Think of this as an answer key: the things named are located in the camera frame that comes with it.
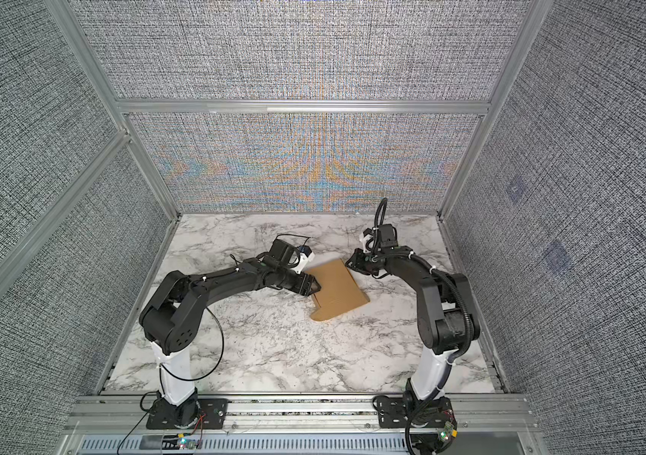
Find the brown cardboard box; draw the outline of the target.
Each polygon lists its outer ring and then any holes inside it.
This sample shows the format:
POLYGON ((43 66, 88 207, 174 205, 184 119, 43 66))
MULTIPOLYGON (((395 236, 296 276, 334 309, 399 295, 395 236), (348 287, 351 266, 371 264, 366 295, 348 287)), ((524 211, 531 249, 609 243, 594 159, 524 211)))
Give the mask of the brown cardboard box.
POLYGON ((320 286, 311 296, 315 309, 310 318, 314 322, 332 320, 370 302, 341 259, 317 265, 308 269, 307 273, 320 286))

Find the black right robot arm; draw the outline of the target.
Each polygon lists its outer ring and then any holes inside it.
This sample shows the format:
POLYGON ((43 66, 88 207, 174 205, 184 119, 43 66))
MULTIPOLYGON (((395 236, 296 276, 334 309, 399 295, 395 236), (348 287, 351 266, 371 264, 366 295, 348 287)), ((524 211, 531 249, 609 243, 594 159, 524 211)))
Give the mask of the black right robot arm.
POLYGON ((347 268, 377 280, 399 278, 416 294, 423 351, 419 367, 408 379, 404 406, 408 421, 423 427, 444 412, 444 389, 455 362, 479 338, 479 323, 470 309, 474 298, 469 280, 444 272, 412 248, 401 246, 391 224, 365 229, 361 242, 346 261, 347 268))

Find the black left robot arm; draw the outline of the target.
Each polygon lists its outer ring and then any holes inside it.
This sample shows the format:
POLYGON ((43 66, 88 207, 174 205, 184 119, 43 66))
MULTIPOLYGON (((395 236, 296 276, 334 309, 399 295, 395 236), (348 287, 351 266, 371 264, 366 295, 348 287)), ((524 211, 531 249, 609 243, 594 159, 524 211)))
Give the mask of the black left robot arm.
POLYGON ((205 316, 221 323, 211 311, 213 304, 266 288, 303 297, 321 290, 315 277, 304 271, 313 251, 307 244, 287 242, 286 237, 275 237, 268 250, 237 260, 233 267, 199 274, 175 270, 163 278, 138 320, 159 372, 160 391, 146 410, 147 428, 198 428, 209 416, 196 386, 209 374, 192 375, 190 347, 205 316))

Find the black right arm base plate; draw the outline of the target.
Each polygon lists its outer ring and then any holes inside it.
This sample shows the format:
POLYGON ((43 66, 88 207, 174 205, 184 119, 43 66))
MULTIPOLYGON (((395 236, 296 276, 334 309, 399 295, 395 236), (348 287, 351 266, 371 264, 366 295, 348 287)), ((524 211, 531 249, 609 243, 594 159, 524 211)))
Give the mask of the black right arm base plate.
POLYGON ((420 411, 422 401, 411 396, 376 395, 372 406, 377 413, 381 428, 439 428, 456 430, 458 427, 451 400, 442 396, 433 400, 420 411))

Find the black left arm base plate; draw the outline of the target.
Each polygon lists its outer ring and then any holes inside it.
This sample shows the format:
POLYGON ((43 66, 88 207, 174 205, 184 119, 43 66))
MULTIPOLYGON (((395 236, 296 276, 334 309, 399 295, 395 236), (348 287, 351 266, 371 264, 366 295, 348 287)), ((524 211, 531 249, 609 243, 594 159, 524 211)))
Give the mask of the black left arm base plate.
POLYGON ((226 419, 229 401, 224 398, 188 398, 179 406, 165 398, 158 399, 150 408, 148 430, 221 430, 226 419))

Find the aluminium front rail frame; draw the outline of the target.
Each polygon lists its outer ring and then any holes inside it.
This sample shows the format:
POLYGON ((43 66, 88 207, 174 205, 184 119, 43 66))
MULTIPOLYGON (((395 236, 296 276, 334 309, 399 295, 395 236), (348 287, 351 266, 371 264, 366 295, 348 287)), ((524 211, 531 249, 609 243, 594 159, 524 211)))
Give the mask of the aluminium front rail frame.
MULTIPOLYGON (((110 392, 76 400, 57 454, 404 454, 404 411, 375 409, 374 394, 211 392, 202 422, 150 428, 153 394, 110 392)), ((546 454, 520 394, 450 394, 458 424, 451 454, 546 454)))

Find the aluminium enclosure frame bars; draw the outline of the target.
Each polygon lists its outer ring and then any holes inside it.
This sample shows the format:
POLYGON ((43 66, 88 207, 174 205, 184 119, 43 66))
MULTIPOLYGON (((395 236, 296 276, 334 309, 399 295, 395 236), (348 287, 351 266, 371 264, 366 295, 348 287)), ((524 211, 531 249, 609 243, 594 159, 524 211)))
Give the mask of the aluminium enclosure frame bars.
POLYGON ((255 47, 186 96, 122 96, 69 1, 0 1, 0 299, 25 262, 130 142, 142 112, 450 113, 489 116, 531 1, 448 1, 404 33, 404 8, 355 20, 352 5, 272 3, 235 36, 271 32, 281 70, 255 47))

